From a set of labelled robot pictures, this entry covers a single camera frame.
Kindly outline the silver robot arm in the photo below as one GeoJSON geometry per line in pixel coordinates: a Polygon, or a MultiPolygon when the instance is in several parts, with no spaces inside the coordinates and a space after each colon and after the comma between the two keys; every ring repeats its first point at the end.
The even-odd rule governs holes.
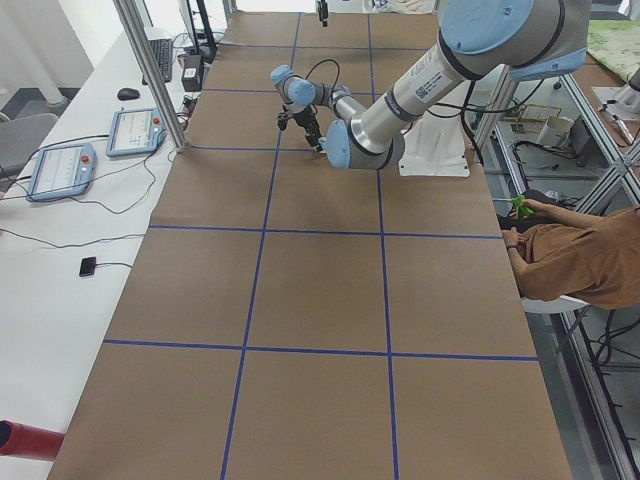
{"type": "Polygon", "coordinates": [[[464,81],[505,65],[515,82],[572,73],[586,57],[588,1],[450,1],[435,45],[370,107],[342,86],[304,79],[287,65],[270,79],[283,117],[339,169],[382,170],[399,162],[402,131],[464,81]]]}

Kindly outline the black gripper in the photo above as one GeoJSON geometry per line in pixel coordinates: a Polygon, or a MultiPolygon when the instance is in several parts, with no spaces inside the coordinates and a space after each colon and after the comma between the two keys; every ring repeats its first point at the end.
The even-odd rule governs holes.
{"type": "Polygon", "coordinates": [[[323,26],[328,26],[328,15],[329,15],[329,8],[328,8],[328,3],[326,0],[317,0],[316,1],[316,10],[318,13],[319,17],[323,17],[321,19],[321,23],[323,26]]]}
{"type": "Polygon", "coordinates": [[[310,147],[319,152],[320,127],[313,109],[304,109],[293,114],[296,124],[305,131],[305,139],[310,147]]]}

